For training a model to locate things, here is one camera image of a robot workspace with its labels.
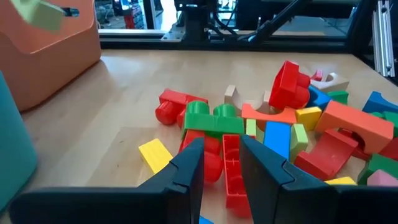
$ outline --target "teal container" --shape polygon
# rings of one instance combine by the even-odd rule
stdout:
[[[0,72],[0,211],[24,186],[36,164],[34,147]]]

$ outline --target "pile of toy blocks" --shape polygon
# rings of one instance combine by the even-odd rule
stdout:
[[[263,142],[328,184],[356,184],[350,177],[335,179],[354,156],[366,161],[358,184],[398,185],[398,106],[373,92],[362,110],[352,108],[347,105],[348,84],[335,73],[324,77],[321,70],[309,77],[286,61],[271,95],[262,101],[241,101],[229,86],[225,103],[211,114],[208,100],[166,89],[155,115],[162,124],[181,127],[179,152],[195,138],[205,138],[205,183],[216,182],[224,170],[226,207],[250,217],[239,163],[240,134]],[[318,140],[309,150],[307,133],[312,131]],[[172,158],[158,139],[140,151],[154,172]]]

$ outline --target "orange bin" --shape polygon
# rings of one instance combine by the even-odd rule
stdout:
[[[0,70],[19,111],[43,102],[101,57],[94,0],[47,2],[80,15],[65,17],[51,33],[26,23],[10,0],[0,1]]]

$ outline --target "orange block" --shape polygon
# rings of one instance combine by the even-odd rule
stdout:
[[[394,124],[355,108],[330,101],[315,131],[344,128],[356,132],[365,142],[364,152],[379,153],[392,139]]]
[[[264,130],[266,121],[276,121],[286,124],[294,124],[297,122],[295,109],[293,108],[285,108],[279,114],[263,114],[253,109],[248,103],[242,105],[242,118],[257,120],[257,126],[261,130]]]

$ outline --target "table surface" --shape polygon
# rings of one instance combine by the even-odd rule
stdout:
[[[28,189],[43,186],[137,186],[152,176],[138,146],[159,138],[175,156],[177,125],[164,126],[154,114],[164,88],[223,103],[229,84],[245,98],[270,90],[284,60],[313,74],[322,69],[350,80],[349,105],[362,108],[373,90],[398,102],[398,88],[352,55],[270,52],[104,50],[101,61],[23,119],[39,165]],[[310,136],[311,150],[315,139]],[[364,161],[350,158],[338,177],[356,180]],[[215,223],[252,223],[225,209],[224,174],[205,187],[201,214]],[[1,223],[9,223],[7,215]]]

